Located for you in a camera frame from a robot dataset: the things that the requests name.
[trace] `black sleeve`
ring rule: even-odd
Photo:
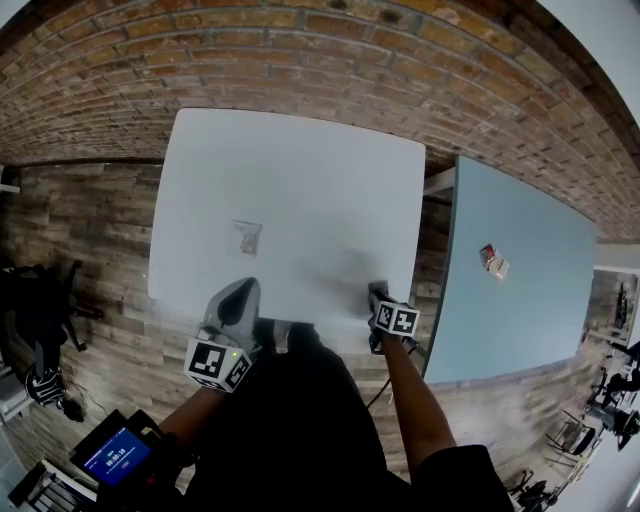
[[[411,485],[425,498],[432,496],[434,504],[453,499],[456,510],[513,512],[484,446],[460,446],[434,453],[420,464]]]

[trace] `digital display screen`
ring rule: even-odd
[[[146,444],[122,427],[84,463],[84,467],[95,478],[114,487],[150,453]]]

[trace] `desk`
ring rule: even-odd
[[[424,167],[422,144],[372,130],[183,109],[158,191],[149,295],[202,318],[211,296],[254,276],[261,317],[353,328],[359,346],[346,351],[366,352],[367,284],[387,279],[409,298]]]
[[[593,222],[468,158],[449,175],[446,276],[425,380],[484,379],[573,357],[591,292]],[[442,178],[427,190],[441,188]],[[502,282],[481,264],[487,244],[511,263]]]

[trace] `brick wall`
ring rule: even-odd
[[[162,157],[182,107],[274,111],[421,141],[436,170],[483,160],[603,239],[640,239],[626,128],[531,17],[447,0],[36,5],[0,44],[0,163]]]

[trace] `wood-grain floor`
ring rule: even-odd
[[[76,352],[70,343],[63,347],[64,375],[71,393],[86,405],[85,423],[34,405],[28,416],[8,426],[11,443],[27,468],[46,455],[73,471],[69,450],[106,412],[118,408],[131,414],[142,408],[159,421],[196,390],[182,374],[195,321],[157,312],[146,293],[160,174],[161,168],[152,165],[23,168],[15,176],[21,193],[0,195],[0,263],[41,263],[62,276],[80,259],[83,267],[74,295],[105,311],[101,321],[75,321],[79,337],[88,344],[86,352]],[[413,301],[422,311],[418,338],[423,344],[428,343],[441,293],[449,215],[446,205],[424,205],[412,288]],[[613,321],[617,286],[624,278],[611,279],[596,273],[588,322]],[[30,362],[29,352],[15,340],[4,350],[18,370]],[[564,470],[545,460],[544,434],[558,425],[562,408],[577,412],[582,407],[606,351],[606,346],[587,339],[572,361],[481,383],[437,387],[435,393],[458,442],[487,445],[505,481],[530,467],[553,484],[562,480]],[[345,361],[367,401],[387,378],[383,358],[345,356]],[[390,397],[385,393],[371,413],[389,469],[407,477]],[[186,471],[183,486],[189,477]]]

